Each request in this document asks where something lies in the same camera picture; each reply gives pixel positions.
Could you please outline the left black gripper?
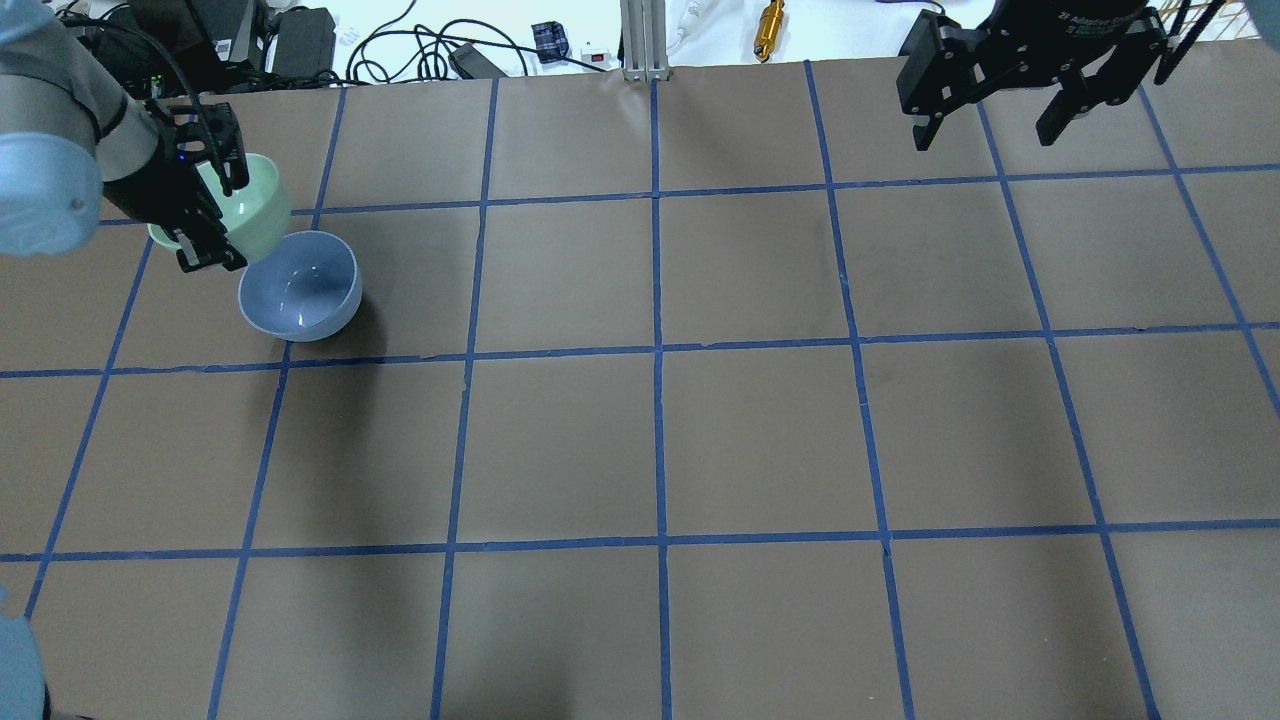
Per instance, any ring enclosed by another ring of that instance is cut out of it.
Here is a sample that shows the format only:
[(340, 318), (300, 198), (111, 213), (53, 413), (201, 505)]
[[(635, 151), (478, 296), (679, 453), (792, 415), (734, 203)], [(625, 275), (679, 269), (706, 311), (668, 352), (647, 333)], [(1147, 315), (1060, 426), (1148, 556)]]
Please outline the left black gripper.
[(102, 196), (115, 209), (175, 242), (184, 273), (239, 270), (248, 260), (232, 243), (202, 168), (212, 170), (227, 197), (250, 182), (241, 126), (228, 102), (131, 100), (100, 140)]

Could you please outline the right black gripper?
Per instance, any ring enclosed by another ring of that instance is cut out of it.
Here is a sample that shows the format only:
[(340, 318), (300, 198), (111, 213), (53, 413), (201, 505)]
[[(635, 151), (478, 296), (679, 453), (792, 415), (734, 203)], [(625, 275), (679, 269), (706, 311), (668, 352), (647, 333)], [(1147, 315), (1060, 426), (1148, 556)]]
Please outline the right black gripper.
[(896, 88), (925, 152), (946, 115), (989, 95), (1059, 87), (1036, 122), (1042, 147), (1100, 104), (1125, 102), (1147, 76), (1171, 74), (1171, 37), (1146, 1), (997, 1), (966, 29), (923, 10), (899, 51)]

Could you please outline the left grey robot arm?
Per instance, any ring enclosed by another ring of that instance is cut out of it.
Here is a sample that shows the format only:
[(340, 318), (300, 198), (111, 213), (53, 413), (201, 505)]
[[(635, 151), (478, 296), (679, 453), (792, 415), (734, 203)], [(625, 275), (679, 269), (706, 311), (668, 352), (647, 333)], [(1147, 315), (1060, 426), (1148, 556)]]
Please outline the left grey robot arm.
[(183, 272), (248, 264), (230, 241), (223, 196), (250, 182), (239, 123), (228, 104), (193, 88), (179, 110), (132, 97), (42, 1), (5, 1), (1, 27), (1, 246), (15, 258), (88, 243), (102, 202), (178, 243)]

